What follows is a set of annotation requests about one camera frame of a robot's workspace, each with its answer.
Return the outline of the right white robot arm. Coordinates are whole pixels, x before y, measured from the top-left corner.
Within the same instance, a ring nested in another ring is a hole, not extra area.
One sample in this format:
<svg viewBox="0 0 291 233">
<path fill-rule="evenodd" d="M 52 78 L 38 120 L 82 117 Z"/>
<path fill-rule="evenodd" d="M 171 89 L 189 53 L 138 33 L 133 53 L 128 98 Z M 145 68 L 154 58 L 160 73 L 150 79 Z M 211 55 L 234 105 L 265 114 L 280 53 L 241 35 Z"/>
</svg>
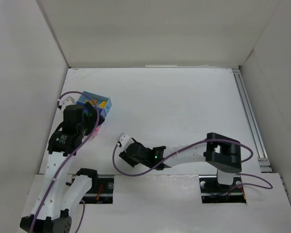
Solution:
<svg viewBox="0 0 291 233">
<path fill-rule="evenodd" d="M 118 137 L 122 149 L 119 157 L 131 167 L 144 165 L 148 171 L 164 170 L 181 164 L 207 163 L 217 169 L 217 182 L 232 185 L 234 175 L 242 171 L 240 142 L 217 133 L 208 133 L 206 139 L 187 146 L 147 148 L 127 134 Z"/>
</svg>

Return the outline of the aluminium rail right side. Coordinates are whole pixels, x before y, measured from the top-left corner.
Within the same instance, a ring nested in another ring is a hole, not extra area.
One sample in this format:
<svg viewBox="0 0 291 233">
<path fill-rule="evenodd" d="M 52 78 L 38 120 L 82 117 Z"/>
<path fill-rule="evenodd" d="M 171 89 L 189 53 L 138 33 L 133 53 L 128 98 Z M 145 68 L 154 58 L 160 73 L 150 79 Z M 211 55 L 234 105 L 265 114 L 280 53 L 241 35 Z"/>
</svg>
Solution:
<svg viewBox="0 0 291 233">
<path fill-rule="evenodd" d="M 244 108 L 244 112 L 247 118 L 247 122 L 250 128 L 251 135 L 253 137 L 253 141 L 255 144 L 255 148 L 257 151 L 257 160 L 260 166 L 260 170 L 262 173 L 273 173 L 260 131 L 257 124 L 257 121 L 254 116 L 254 112 L 245 89 L 245 85 L 243 82 L 243 78 L 241 75 L 241 71 L 239 68 L 233 68 L 232 73 L 235 79 L 236 86 L 238 88 L 238 92 L 240 95 L 240 99 Z"/>
</svg>

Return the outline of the pink blue sorting container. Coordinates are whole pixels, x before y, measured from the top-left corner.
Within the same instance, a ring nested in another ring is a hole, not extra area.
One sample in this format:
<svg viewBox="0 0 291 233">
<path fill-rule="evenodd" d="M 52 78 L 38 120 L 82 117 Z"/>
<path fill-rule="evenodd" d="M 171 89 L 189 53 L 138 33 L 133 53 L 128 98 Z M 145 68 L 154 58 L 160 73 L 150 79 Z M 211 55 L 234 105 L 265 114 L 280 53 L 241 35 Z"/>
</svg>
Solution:
<svg viewBox="0 0 291 233">
<path fill-rule="evenodd" d="M 111 109 L 112 103 L 111 99 L 108 97 L 100 96 L 94 93 L 90 93 L 87 91 L 83 91 L 84 94 L 90 97 L 90 99 L 84 95 L 81 95 L 77 101 L 77 105 L 85 105 L 87 102 L 89 102 L 93 110 L 88 110 L 88 108 L 84 107 L 83 113 L 84 113 L 84 120 L 85 122 L 90 126 L 88 132 L 90 133 L 95 126 L 96 120 L 97 120 L 97 113 L 95 109 L 95 104 L 99 110 L 99 123 L 98 126 L 95 128 L 94 133 L 92 134 L 92 137 L 95 138 L 101 125 L 106 119 L 106 116 Z"/>
</svg>

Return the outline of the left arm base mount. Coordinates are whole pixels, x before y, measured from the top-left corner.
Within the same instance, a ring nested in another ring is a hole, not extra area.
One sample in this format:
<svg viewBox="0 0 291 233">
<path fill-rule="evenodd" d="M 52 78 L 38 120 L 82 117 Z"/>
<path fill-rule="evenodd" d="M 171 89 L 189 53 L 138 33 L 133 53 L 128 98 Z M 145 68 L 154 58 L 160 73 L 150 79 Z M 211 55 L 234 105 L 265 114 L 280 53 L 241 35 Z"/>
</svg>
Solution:
<svg viewBox="0 0 291 233">
<path fill-rule="evenodd" d="M 72 178 L 66 182 L 66 186 L 71 186 L 77 175 L 86 175 L 92 178 L 92 187 L 82 198 L 85 204 L 112 204 L 114 175 L 98 175 L 94 169 L 81 168 Z"/>
</svg>

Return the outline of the yellow hollow curved lego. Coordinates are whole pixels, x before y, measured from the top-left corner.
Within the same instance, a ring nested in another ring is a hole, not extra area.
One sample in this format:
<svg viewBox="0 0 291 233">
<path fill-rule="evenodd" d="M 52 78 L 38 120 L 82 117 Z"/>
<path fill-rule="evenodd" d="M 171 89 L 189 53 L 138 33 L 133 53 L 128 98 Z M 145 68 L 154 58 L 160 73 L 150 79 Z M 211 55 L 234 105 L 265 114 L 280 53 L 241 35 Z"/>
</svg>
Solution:
<svg viewBox="0 0 291 233">
<path fill-rule="evenodd" d="M 102 102 L 100 103 L 99 107 L 100 107 L 100 108 L 104 108 L 105 105 L 106 105 L 106 103 L 107 103 L 106 101 L 102 101 Z"/>
</svg>

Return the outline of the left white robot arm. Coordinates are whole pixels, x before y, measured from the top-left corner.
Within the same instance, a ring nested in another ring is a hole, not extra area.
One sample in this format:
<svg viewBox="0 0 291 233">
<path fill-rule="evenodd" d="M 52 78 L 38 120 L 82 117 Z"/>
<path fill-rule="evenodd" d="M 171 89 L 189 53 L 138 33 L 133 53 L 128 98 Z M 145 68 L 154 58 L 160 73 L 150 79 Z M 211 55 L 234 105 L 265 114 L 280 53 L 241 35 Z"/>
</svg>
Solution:
<svg viewBox="0 0 291 233">
<path fill-rule="evenodd" d="M 104 122 L 99 110 L 91 103 L 69 105 L 64 119 L 48 142 L 48 162 L 36 203 L 20 228 L 28 233 L 68 233 L 72 215 L 83 196 L 98 185 L 94 169 L 81 168 L 71 184 L 66 186 L 69 168 L 77 151 Z"/>
</svg>

